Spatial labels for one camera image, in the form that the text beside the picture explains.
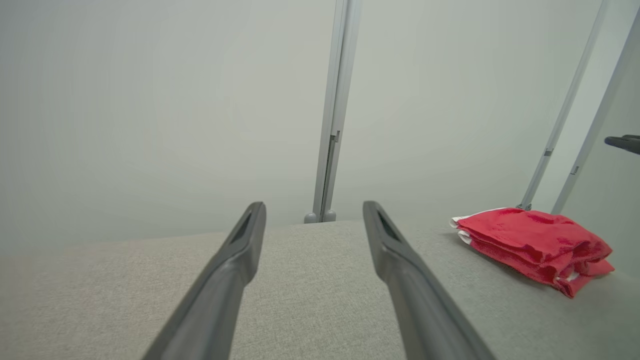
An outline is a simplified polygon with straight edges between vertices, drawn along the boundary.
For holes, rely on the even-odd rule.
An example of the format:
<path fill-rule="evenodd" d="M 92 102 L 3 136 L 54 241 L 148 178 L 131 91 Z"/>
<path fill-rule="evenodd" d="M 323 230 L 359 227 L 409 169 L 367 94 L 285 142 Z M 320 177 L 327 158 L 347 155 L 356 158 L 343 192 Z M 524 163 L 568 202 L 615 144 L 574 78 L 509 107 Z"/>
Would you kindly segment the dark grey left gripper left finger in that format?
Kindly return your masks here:
<path fill-rule="evenodd" d="M 243 291 L 258 272 L 266 205 L 246 208 L 144 354 L 145 360 L 227 360 Z"/>

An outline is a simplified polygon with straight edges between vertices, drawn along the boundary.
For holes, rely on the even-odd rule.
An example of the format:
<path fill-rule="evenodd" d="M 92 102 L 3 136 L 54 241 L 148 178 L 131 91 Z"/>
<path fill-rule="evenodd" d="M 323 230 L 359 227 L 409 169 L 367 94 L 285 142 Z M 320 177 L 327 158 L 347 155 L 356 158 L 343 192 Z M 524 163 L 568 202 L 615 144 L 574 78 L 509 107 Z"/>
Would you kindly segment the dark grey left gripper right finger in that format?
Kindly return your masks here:
<path fill-rule="evenodd" d="M 384 208 L 362 205 L 375 273 L 390 292 L 409 360 L 493 360 L 494 354 Z"/>

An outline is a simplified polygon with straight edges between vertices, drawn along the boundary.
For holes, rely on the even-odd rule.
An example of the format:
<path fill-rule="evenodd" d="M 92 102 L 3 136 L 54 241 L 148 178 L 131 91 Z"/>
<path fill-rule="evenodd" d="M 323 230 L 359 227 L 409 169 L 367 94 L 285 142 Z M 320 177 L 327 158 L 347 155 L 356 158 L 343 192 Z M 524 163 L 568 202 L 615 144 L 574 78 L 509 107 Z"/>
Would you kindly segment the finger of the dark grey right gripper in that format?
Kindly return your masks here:
<path fill-rule="evenodd" d="M 604 139 L 608 146 L 640 155 L 640 136 L 626 134 L 622 137 L 608 136 Z"/>

